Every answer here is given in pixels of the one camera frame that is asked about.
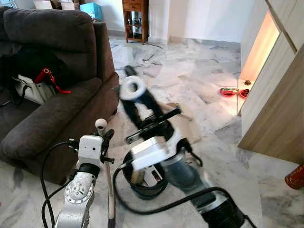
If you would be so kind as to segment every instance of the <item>sofa backrest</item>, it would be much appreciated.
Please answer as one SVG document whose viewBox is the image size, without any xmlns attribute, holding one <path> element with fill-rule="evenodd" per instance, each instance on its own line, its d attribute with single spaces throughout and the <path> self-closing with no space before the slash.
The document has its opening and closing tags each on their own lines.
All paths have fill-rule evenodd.
<svg viewBox="0 0 304 228">
<path fill-rule="evenodd" d="M 23 45 L 47 47 L 79 80 L 96 76 L 96 40 L 90 16 L 76 10 L 9 9 L 4 28 L 13 53 Z"/>
<path fill-rule="evenodd" d="M 0 56 L 10 53 L 12 47 L 12 43 L 10 42 L 3 24 L 3 13 L 9 9 L 11 9 L 11 7 L 0 7 Z"/>
</svg>

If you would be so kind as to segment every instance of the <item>red strap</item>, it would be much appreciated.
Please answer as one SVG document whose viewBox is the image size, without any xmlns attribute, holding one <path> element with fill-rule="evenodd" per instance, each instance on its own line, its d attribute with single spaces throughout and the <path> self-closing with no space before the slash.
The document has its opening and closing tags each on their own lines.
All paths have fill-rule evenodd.
<svg viewBox="0 0 304 228">
<path fill-rule="evenodd" d="M 72 93 L 72 91 L 64 91 L 64 90 L 60 89 L 60 87 L 57 86 L 56 83 L 55 83 L 55 77 L 54 77 L 54 76 L 51 75 L 51 76 L 50 76 L 50 79 L 51 79 L 52 83 L 55 85 L 56 90 L 57 90 L 60 94 L 71 94 L 71 93 Z"/>
</svg>

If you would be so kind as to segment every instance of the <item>black bucket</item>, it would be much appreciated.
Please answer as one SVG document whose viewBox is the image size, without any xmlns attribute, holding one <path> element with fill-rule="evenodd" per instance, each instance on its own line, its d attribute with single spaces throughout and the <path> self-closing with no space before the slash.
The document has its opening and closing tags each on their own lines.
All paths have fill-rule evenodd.
<svg viewBox="0 0 304 228">
<path fill-rule="evenodd" d="M 132 154 L 131 154 L 131 152 L 128 152 L 127 155 L 125 156 L 123 162 L 125 163 L 131 159 L 132 159 Z M 124 174 L 125 179 L 131 185 L 131 189 L 141 199 L 144 199 L 144 200 L 154 199 L 162 191 L 164 191 L 168 185 L 168 182 L 165 180 L 165 172 L 162 169 L 162 167 L 160 166 L 160 164 L 155 164 L 154 166 L 155 166 L 156 170 L 160 173 L 162 180 L 160 182 L 158 182 L 156 185 L 154 185 L 153 187 L 145 187 L 143 185 L 131 183 L 133 167 L 130 165 L 130 166 L 123 168 L 123 174 Z"/>
</svg>

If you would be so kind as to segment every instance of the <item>warm light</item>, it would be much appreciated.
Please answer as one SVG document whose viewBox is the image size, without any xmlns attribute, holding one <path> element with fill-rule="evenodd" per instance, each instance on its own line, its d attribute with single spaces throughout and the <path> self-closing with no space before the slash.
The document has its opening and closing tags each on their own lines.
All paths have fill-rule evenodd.
<svg viewBox="0 0 304 228">
<path fill-rule="evenodd" d="M 256 40 L 250 50 L 239 79 L 255 81 L 266 62 L 280 31 L 277 29 L 270 12 L 264 17 Z"/>
</svg>

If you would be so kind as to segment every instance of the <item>baseboard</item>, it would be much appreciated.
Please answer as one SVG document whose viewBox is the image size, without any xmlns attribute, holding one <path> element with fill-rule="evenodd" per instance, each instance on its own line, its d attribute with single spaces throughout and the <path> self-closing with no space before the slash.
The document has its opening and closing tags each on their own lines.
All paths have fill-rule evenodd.
<svg viewBox="0 0 304 228">
<path fill-rule="evenodd" d="M 125 32 L 124 31 L 117 31 L 117 30 L 110 30 L 108 29 L 108 34 L 110 36 L 118 36 L 118 37 L 125 37 Z"/>
<path fill-rule="evenodd" d="M 218 41 L 218 40 L 209 40 L 209 39 L 192 39 L 192 38 L 184 38 L 184 37 L 170 37 L 170 42 L 188 42 L 189 40 L 193 40 L 196 43 L 205 44 L 205 45 L 215 45 L 221 47 L 228 48 L 240 48 L 240 43 L 236 42 L 228 42 L 228 41 Z"/>
<path fill-rule="evenodd" d="M 203 39 L 202 44 L 205 45 L 215 45 L 215 46 L 221 46 L 221 47 L 228 47 L 228 48 L 240 48 L 241 43 L 237 42 L 229 42 L 229 41 L 218 41 L 218 40 L 209 40 L 209 39 Z"/>
<path fill-rule="evenodd" d="M 185 37 L 170 37 L 170 42 L 178 42 L 178 43 L 185 43 L 188 42 L 188 40 L 194 40 L 197 43 L 202 43 L 202 39 L 191 39 L 191 38 L 185 38 Z"/>
<path fill-rule="evenodd" d="M 159 39 L 155 37 L 148 37 L 149 43 L 157 43 L 157 44 L 168 44 L 168 40 L 165 39 Z"/>
</svg>

